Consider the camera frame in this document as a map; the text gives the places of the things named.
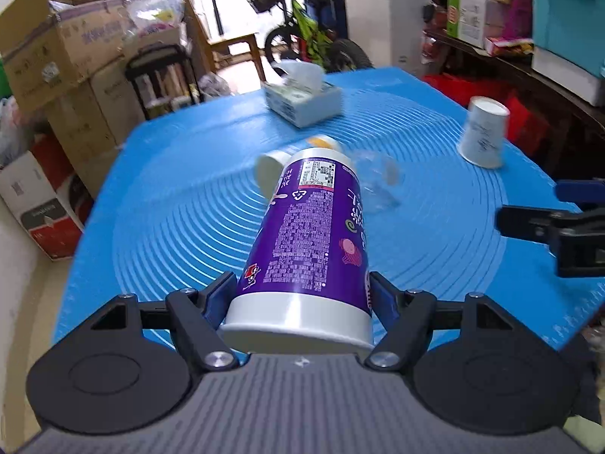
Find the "white chest freezer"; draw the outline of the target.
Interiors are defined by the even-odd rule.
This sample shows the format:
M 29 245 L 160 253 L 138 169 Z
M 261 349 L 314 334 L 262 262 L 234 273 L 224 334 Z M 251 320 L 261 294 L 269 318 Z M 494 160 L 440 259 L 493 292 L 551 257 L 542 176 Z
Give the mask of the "white chest freezer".
M 349 38 L 373 66 L 397 67 L 420 77 L 425 6 L 431 0 L 344 0 Z

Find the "purple paper cup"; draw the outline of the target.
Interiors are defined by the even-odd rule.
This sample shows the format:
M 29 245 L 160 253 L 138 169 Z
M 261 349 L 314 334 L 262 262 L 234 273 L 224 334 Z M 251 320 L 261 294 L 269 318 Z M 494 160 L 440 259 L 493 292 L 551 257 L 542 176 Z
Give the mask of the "purple paper cup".
M 311 148 L 289 159 L 219 332 L 243 353 L 372 349 L 363 204 L 345 154 Z

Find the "green bicycle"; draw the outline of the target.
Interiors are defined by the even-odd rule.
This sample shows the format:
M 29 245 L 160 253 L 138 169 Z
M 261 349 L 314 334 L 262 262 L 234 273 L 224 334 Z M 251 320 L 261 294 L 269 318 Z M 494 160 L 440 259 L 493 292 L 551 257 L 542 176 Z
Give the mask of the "green bicycle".
M 247 0 L 257 13 L 275 7 L 285 11 L 284 23 L 265 36 L 265 58 L 280 76 L 281 62 L 301 61 L 320 66 L 327 73 L 371 69 L 371 60 L 354 41 L 323 16 L 336 10 L 340 0 Z

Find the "green white box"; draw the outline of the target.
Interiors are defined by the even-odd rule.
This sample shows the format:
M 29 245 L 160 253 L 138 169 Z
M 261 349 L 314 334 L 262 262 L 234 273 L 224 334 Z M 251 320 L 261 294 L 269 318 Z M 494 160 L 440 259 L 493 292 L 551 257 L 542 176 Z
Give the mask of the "green white box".
M 483 48 L 490 0 L 447 0 L 447 3 L 446 34 Z

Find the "lower cardboard box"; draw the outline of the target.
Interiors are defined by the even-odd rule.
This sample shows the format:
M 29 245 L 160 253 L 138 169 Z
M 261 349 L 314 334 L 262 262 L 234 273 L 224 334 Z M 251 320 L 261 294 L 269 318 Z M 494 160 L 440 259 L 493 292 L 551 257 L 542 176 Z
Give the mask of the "lower cardboard box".
M 101 191 L 130 132 L 144 121 L 124 70 L 125 59 L 115 59 L 44 107 L 55 136 L 92 197 Z

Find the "clear plastic cup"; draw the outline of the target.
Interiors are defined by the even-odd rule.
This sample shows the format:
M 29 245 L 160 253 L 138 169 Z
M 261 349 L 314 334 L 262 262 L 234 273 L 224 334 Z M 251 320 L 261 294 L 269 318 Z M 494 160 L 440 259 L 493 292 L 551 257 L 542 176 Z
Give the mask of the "clear plastic cup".
M 365 214 L 392 210 L 400 205 L 394 189 L 400 182 L 401 171 L 390 156 L 369 150 L 352 150 Z

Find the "large top cardboard box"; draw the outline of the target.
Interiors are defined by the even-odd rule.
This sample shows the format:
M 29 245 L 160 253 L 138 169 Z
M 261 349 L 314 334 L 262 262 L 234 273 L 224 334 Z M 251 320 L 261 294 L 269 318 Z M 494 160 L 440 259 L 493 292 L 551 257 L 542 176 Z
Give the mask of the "large top cardboard box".
M 1 59 L 25 113 L 54 101 L 119 54 L 126 0 L 13 0 L 1 13 Z

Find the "blue silicone mat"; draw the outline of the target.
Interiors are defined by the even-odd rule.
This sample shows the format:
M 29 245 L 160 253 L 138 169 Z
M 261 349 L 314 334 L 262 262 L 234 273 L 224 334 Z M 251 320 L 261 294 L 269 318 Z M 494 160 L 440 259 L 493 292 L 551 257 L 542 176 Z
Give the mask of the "blue silicone mat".
M 604 302 L 600 278 L 555 273 L 546 245 L 504 238 L 504 205 L 559 207 L 512 145 L 495 170 L 458 153 L 464 109 L 409 74 L 336 74 L 337 118 L 299 130 L 261 92 L 141 124 L 96 198 L 67 280 L 64 337 L 118 294 L 163 300 L 231 272 L 267 288 L 297 267 L 314 291 L 362 260 L 396 287 L 491 297 L 552 347 Z

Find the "wooden chair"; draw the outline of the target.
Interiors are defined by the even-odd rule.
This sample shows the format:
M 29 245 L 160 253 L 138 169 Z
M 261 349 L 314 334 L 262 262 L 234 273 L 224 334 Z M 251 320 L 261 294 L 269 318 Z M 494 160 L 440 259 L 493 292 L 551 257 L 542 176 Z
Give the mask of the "wooden chair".
M 211 40 L 199 14 L 195 10 L 193 0 L 185 0 L 185 9 L 186 22 L 193 29 L 192 39 L 198 47 L 203 68 L 207 73 L 216 74 L 222 69 L 238 65 L 240 62 L 252 62 L 258 74 L 259 81 L 267 81 L 265 70 L 262 66 L 262 54 L 256 43 L 255 34 Z M 245 44 L 248 47 L 248 51 L 230 54 L 226 58 L 219 57 L 219 54 L 227 53 L 231 46 L 237 44 Z

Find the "teal plastic bin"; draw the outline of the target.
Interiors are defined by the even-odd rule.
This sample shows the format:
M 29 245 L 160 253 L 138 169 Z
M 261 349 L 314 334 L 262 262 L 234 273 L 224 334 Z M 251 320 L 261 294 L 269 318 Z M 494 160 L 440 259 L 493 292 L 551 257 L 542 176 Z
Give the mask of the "teal plastic bin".
M 604 0 L 532 0 L 534 45 L 595 77 L 604 68 Z

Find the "white paper cup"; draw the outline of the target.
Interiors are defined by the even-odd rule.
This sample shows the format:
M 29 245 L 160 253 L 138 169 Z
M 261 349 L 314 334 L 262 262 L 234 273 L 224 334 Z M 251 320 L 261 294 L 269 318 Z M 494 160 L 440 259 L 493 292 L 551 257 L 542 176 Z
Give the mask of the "white paper cup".
M 500 168 L 509 119 L 510 110 L 499 101 L 473 96 L 458 142 L 458 153 L 478 167 Z

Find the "white tissue box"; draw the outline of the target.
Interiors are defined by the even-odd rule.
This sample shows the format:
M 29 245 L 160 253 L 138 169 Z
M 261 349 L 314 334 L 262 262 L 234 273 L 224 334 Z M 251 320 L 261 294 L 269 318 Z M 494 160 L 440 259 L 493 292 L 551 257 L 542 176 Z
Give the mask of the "white tissue box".
M 306 128 L 343 112 L 340 87 L 325 81 L 325 72 L 312 62 L 285 59 L 272 66 L 280 83 L 262 87 L 268 108 L 296 128 Z

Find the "white red cardboard box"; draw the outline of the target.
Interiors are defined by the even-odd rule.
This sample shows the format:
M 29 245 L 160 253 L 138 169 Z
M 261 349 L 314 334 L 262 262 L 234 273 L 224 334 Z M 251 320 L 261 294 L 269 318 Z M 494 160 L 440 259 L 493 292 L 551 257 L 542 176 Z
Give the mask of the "white red cardboard box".
M 1 197 L 50 259 L 75 254 L 93 199 L 53 135 L 1 170 Z

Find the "blue yellow paper cup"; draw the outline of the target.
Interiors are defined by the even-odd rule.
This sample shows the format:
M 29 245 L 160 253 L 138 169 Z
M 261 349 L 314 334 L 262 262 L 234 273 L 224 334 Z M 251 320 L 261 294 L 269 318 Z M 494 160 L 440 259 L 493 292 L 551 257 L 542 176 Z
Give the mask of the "blue yellow paper cup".
M 259 190 L 266 200 L 272 198 L 283 168 L 288 164 L 289 159 L 297 152 L 311 148 L 341 151 L 340 143 L 337 140 L 325 134 L 318 134 L 282 146 L 278 150 L 264 153 L 256 159 L 254 176 Z

